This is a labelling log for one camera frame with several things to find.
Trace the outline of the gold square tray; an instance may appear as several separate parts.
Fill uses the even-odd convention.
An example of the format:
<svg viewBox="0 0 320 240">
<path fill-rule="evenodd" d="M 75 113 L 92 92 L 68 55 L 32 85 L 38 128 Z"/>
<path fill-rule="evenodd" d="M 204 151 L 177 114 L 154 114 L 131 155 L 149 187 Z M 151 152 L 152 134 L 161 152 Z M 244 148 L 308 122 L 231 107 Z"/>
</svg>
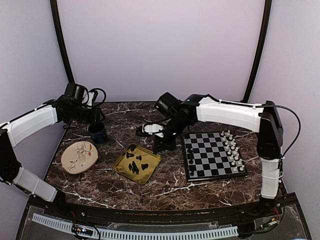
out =
<svg viewBox="0 0 320 240">
<path fill-rule="evenodd" d="M 145 185 L 162 160 L 162 156 L 136 144 L 129 145 L 113 164 L 112 169 L 140 184 Z"/>
</svg>

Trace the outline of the black silver chess board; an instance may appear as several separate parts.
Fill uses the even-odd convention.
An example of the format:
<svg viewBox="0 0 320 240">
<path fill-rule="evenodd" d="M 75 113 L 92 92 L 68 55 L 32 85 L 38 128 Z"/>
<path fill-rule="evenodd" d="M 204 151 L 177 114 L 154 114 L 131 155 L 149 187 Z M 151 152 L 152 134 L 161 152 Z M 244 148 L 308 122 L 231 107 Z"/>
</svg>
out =
<svg viewBox="0 0 320 240">
<path fill-rule="evenodd" d="M 188 182 L 222 180 L 248 175 L 246 166 L 244 172 L 232 173 L 224 152 L 221 132 L 186 133 L 180 137 L 184 155 L 184 167 Z M 190 177 L 187 162 L 187 149 L 193 149 L 197 176 Z"/>
</svg>

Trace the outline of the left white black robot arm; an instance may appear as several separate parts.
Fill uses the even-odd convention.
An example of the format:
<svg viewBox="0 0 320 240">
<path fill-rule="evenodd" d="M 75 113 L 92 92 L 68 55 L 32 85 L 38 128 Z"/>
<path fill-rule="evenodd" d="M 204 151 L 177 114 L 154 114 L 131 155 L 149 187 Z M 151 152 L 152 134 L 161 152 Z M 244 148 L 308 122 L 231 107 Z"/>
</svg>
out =
<svg viewBox="0 0 320 240">
<path fill-rule="evenodd" d="M 68 83 L 64 94 L 58 99 L 44 102 L 37 108 L 0 125 L 0 181 L 15 185 L 27 193 L 51 203 L 51 210 L 60 218 L 67 218 L 70 206 L 62 199 L 64 194 L 54 186 L 46 183 L 37 175 L 25 169 L 17 160 L 14 148 L 40 130 L 60 122 L 68 124 L 79 121 L 84 124 L 96 124 L 105 119 L 100 103 L 95 100 L 106 92 L 101 88 L 91 90 L 86 87 Z"/>
</svg>

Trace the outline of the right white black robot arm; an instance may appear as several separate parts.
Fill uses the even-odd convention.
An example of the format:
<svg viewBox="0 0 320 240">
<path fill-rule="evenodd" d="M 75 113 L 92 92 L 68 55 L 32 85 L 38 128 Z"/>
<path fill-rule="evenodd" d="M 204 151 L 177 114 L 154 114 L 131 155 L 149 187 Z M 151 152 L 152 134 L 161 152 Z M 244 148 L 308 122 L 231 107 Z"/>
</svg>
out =
<svg viewBox="0 0 320 240">
<path fill-rule="evenodd" d="M 221 123 L 257 133 L 262 186 L 254 213 L 266 217 L 274 210 L 287 153 L 282 150 L 284 130 L 278 113 L 279 105 L 272 101 L 264 104 L 226 101 L 209 94 L 192 94 L 182 101 L 166 92 L 156 101 L 155 108 L 168 121 L 166 125 L 151 125 L 149 133 L 154 135 L 155 154 L 175 150 L 177 136 L 197 122 Z"/>
</svg>

